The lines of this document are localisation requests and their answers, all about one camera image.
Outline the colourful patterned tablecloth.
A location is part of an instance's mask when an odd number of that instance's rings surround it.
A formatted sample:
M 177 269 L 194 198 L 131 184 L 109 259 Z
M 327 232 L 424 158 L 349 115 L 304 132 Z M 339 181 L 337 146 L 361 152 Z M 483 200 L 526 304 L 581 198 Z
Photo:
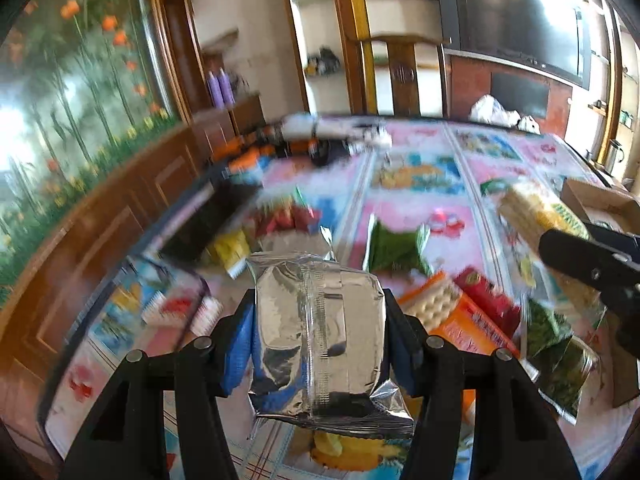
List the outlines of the colourful patterned tablecloth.
M 589 184 L 597 177 L 585 162 L 557 136 L 507 133 L 506 130 L 444 122 L 386 120 L 392 136 L 388 151 L 368 151 L 349 160 L 314 168 L 308 158 L 263 158 L 257 168 L 239 176 L 241 183 L 258 183 L 262 189 L 251 204 L 235 209 L 229 228 L 253 229 L 250 213 L 270 200 L 295 194 L 321 211 L 322 226 L 331 230 L 338 261 L 361 269 L 366 252 L 368 225 L 375 214 L 394 231 L 421 224 L 431 229 L 425 257 L 434 271 L 454 276 L 467 266 L 483 271 L 504 287 L 518 304 L 533 298 L 555 308 L 572 324 L 575 335 L 597 352 L 596 368 L 587 378 L 576 424 L 561 417 L 560 427 L 574 453 L 583 479 L 597 479 L 623 441 L 639 401 L 612 408 L 613 364 L 608 321 L 587 321 L 568 301 L 560 286 L 535 258 L 518 234 L 498 215 L 507 184 L 518 179 L 538 182 L 558 196 L 567 177 Z M 214 196 L 214 185 L 199 184 L 197 191 L 181 197 L 177 207 L 145 234 L 136 254 L 160 261 L 160 248 L 194 214 L 204 219 L 204 206 Z M 192 337 L 184 328 L 151 327 L 142 320 L 157 287 L 142 285 L 134 312 L 122 310 L 114 300 L 94 296 L 74 326 L 80 341 L 68 338 L 70 364 L 57 381 L 50 406 L 44 399 L 38 415 L 43 435 L 64 458 L 94 401 L 129 350 L 149 356 L 175 347 L 178 336 Z M 253 440 L 247 388 L 247 370 L 240 391 L 221 401 L 222 421 L 229 429 L 232 460 L 242 478 L 252 479 L 396 479 L 400 462 L 384 458 L 369 472 L 341 472 L 317 466 L 308 452 L 303 430 L 280 422 L 265 422 Z

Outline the purple bottle right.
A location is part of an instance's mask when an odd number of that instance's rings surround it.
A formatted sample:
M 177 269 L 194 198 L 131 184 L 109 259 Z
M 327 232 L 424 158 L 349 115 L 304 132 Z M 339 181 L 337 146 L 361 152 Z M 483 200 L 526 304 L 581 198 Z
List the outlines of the purple bottle right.
M 235 96 L 233 92 L 233 87 L 231 80 L 228 74 L 224 70 L 220 70 L 218 75 L 218 84 L 220 87 L 222 98 L 224 99 L 224 104 L 227 106 L 232 106 L 235 104 Z

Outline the wall mounted television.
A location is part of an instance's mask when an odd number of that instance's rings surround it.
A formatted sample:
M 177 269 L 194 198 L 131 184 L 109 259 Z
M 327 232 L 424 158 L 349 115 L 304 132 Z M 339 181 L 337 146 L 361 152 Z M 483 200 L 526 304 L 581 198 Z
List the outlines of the wall mounted television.
M 450 47 L 588 88 L 587 12 L 573 0 L 438 0 Z

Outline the cardboard box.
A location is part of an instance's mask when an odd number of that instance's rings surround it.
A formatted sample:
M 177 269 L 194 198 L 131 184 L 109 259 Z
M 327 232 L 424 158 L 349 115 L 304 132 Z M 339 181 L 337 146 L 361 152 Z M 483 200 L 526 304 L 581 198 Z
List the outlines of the cardboard box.
M 564 182 L 561 200 L 592 237 L 582 251 L 585 277 L 610 311 L 613 405 L 619 408 L 639 396 L 639 200 L 576 179 Z

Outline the white plastic bag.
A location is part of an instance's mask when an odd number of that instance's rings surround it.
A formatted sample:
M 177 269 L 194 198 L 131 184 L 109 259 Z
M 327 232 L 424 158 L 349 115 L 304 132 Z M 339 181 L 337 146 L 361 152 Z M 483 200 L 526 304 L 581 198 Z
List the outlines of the white plastic bag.
M 506 110 L 493 96 L 485 94 L 472 106 L 469 120 L 484 124 L 540 134 L 540 125 L 533 116 L 523 116 L 516 110 Z

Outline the flower mural panel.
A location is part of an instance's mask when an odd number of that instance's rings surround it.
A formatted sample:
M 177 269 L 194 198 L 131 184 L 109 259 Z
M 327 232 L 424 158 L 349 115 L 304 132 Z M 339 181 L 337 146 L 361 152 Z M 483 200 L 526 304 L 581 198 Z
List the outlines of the flower mural panel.
M 1 35 L 1 293 L 84 196 L 179 121 L 150 0 L 24 0 Z

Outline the orange black cloth pile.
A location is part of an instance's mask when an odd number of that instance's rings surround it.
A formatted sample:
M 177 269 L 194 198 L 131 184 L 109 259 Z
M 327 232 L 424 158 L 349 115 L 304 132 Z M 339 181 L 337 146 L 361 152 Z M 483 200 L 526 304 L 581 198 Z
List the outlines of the orange black cloth pile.
M 212 151 L 213 162 L 227 162 L 230 174 L 253 168 L 263 158 L 307 156 L 315 167 L 367 150 L 388 150 L 393 138 L 378 118 L 293 114 L 256 128 Z

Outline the wooden chair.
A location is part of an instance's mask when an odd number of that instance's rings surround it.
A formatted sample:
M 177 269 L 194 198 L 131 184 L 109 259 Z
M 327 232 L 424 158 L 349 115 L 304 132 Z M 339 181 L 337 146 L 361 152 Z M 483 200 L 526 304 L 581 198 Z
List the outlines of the wooden chair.
M 384 65 L 390 73 L 392 84 L 392 101 L 395 116 L 414 117 L 420 112 L 420 92 L 418 83 L 418 61 L 416 47 L 432 47 L 436 51 L 438 73 L 440 79 L 440 96 L 442 97 L 442 116 L 450 115 L 448 64 L 445 48 L 452 40 L 450 37 L 432 39 L 420 35 L 382 34 L 364 38 L 348 37 L 347 42 L 356 49 L 360 63 L 362 91 L 360 99 L 363 110 L 370 115 L 378 114 L 378 96 L 375 87 L 374 44 L 386 47 Z

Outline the red green snack bag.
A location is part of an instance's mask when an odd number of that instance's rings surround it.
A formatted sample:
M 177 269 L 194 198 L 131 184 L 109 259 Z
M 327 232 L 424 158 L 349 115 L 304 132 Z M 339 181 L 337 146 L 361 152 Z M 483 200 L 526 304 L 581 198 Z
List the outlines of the red green snack bag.
M 311 207 L 296 188 L 290 194 L 277 196 L 256 207 L 252 214 L 254 237 L 288 231 L 311 233 L 319 225 L 321 216 L 321 211 Z

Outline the orange cracker packet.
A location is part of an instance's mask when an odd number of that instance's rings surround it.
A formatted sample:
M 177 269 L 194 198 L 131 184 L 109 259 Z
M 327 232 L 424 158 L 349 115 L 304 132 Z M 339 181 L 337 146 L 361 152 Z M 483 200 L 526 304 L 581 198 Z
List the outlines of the orange cracker packet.
M 405 314 L 417 318 L 429 335 L 442 337 L 458 350 L 490 356 L 499 348 L 516 358 L 512 340 L 491 321 L 445 272 L 437 272 L 423 285 L 398 300 Z

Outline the yellow cracker sleeve packet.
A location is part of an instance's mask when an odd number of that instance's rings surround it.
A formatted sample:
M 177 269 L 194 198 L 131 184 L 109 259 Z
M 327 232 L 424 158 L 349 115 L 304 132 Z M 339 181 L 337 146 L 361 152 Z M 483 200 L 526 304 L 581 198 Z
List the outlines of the yellow cracker sleeve packet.
M 539 242 L 545 232 L 558 230 L 592 242 L 586 226 L 550 188 L 529 180 L 511 183 L 500 200 L 498 213 L 541 258 Z M 548 271 L 575 310 L 596 330 L 605 315 L 599 293 L 589 286 L 548 266 Z

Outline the silver foil snack packet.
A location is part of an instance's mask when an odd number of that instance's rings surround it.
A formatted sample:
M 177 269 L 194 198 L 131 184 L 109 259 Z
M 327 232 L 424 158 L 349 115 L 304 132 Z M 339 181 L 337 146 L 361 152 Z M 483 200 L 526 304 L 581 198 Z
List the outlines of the silver foil snack packet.
M 409 437 L 378 279 L 309 254 L 258 252 L 248 265 L 255 415 L 347 437 Z

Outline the red snack packet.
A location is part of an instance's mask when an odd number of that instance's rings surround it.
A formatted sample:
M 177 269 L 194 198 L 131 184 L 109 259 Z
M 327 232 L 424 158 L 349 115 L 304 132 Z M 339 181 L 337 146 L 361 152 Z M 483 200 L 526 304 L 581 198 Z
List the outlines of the red snack packet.
M 514 336 L 522 310 L 498 285 L 472 266 L 459 273 L 454 282 L 506 336 Z

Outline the green pea snack packet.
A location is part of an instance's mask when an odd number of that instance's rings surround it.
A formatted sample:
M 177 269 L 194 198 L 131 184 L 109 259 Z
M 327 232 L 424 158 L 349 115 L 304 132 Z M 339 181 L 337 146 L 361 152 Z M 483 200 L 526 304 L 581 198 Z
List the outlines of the green pea snack packet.
M 582 389 L 599 358 L 574 334 L 566 317 L 533 298 L 527 299 L 526 356 L 538 370 L 538 391 L 555 411 L 575 425 Z

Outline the yellow snack packet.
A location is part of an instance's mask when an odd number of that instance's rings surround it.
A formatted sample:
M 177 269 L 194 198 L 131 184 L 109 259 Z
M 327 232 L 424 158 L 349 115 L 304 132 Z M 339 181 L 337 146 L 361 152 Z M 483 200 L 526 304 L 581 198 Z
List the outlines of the yellow snack packet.
M 250 244 L 242 229 L 216 236 L 205 248 L 201 262 L 208 266 L 220 266 L 234 280 L 246 267 Z

